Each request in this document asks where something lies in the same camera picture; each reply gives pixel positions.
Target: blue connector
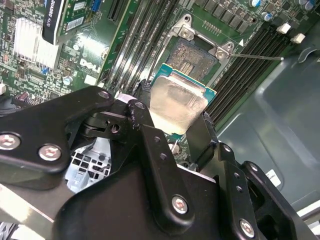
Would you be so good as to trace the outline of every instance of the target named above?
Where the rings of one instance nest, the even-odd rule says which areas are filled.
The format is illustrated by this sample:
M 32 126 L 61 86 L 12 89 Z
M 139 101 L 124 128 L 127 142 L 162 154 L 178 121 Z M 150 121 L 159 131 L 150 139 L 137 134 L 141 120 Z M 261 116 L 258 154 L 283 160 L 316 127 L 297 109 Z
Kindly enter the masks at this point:
M 41 73 L 43 74 L 43 75 L 47 75 L 48 74 L 48 72 L 49 72 L 49 67 L 44 67 L 42 70 L 41 70 Z
M 96 13 L 99 10 L 100 5 L 101 5 L 101 0 L 94 0 L 91 7 L 92 12 Z

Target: motherboard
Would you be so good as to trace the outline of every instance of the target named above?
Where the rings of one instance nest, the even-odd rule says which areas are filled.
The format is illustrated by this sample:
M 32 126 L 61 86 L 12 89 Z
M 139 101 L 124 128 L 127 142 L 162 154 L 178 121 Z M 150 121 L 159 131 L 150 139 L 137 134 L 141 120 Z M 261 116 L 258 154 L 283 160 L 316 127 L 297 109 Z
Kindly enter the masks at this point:
M 0 95 L 132 95 L 165 64 L 215 92 L 206 110 L 221 125 L 319 15 L 314 0 L 0 0 Z M 185 161 L 185 136 L 168 141 Z

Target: silver screw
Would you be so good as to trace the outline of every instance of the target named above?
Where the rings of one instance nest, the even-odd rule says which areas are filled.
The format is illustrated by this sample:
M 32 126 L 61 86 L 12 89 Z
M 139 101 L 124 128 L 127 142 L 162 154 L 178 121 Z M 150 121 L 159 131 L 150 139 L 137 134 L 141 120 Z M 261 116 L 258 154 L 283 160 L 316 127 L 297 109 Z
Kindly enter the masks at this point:
M 227 151 L 227 152 L 231 152 L 231 149 L 230 147 L 228 147 L 227 145 L 223 145 L 224 149 Z
M 39 149 L 39 156 L 46 161 L 55 161 L 61 157 L 61 151 L 54 145 L 44 145 Z
M 257 168 L 254 164 L 250 163 L 250 167 L 251 167 L 254 171 L 258 172 L 258 168 Z
M 223 60 L 223 59 L 226 58 L 226 53 L 223 52 L 223 51 L 218 51 L 218 52 L 216 53 L 216 58 L 219 59 L 219 60 Z
M 136 105 L 138 108 L 140 108 L 140 109 L 145 109 L 145 106 L 144 106 L 141 102 L 139 102 L 139 101 L 137 101 L 137 102 L 135 103 L 135 105 Z
M 244 232 L 245 235 L 247 235 L 249 238 L 254 238 L 255 237 L 255 231 L 254 228 L 251 226 L 251 224 L 245 220 L 241 219 L 240 220 L 240 227 L 242 231 Z
M 181 35 L 182 35 L 182 37 L 185 38 L 185 39 L 187 39 L 187 38 L 189 37 L 189 33 L 188 33 L 187 31 L 183 31 L 183 32 L 181 33 Z
M 109 98 L 109 94 L 106 91 L 100 91 L 99 96 L 104 98 L 104 99 L 108 99 Z
M 172 206 L 179 214 L 185 214 L 188 211 L 186 201 L 179 196 L 174 196 L 172 198 Z
M 20 138 L 13 134 L 1 134 L 0 135 L 0 149 L 12 150 L 20 145 Z

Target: pcie slot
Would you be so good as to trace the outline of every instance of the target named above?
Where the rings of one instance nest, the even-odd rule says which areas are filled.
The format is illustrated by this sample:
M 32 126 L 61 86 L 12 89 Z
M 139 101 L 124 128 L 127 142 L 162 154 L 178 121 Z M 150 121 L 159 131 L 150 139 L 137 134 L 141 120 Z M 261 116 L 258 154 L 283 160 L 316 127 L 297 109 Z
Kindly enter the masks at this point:
M 108 13 L 109 20 L 115 23 L 119 20 L 119 15 L 124 3 L 125 3 L 125 0 L 113 0 L 111 8 Z
M 277 34 L 273 28 L 262 27 L 242 53 L 278 56 L 288 42 L 285 36 Z M 218 93 L 207 108 L 207 112 L 215 123 L 223 119 L 271 64 L 271 61 L 252 58 L 238 58 L 233 62 L 230 69 L 214 87 Z
M 128 57 L 130 48 L 133 44 L 133 41 L 135 39 L 137 32 L 139 31 L 139 28 L 140 28 L 141 22 L 144 19 L 145 13 L 146 11 L 148 11 L 150 6 L 151 6 L 151 2 L 148 0 L 142 0 L 141 3 L 139 4 L 139 7 L 134 15 L 134 19 L 132 20 L 129 31 L 125 36 L 123 44 L 121 45 L 121 49 L 117 54 L 116 60 L 114 61 L 114 64 L 110 72 L 108 73 L 107 78 L 109 82 L 108 84 L 110 85 L 109 89 L 112 91 L 115 89 L 117 84 L 115 80 L 119 81 L 119 79 L 116 77 L 118 77 L 119 72 L 121 72 L 124 69 L 127 63 L 127 57 Z

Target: heatsink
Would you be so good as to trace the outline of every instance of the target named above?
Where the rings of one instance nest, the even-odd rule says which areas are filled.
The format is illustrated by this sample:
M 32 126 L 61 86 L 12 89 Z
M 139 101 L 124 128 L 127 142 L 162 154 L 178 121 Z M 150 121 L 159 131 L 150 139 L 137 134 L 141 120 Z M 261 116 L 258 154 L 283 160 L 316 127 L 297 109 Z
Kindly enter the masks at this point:
M 21 60 L 55 69 L 59 46 L 43 40 L 40 24 L 21 17 L 16 20 L 13 52 Z

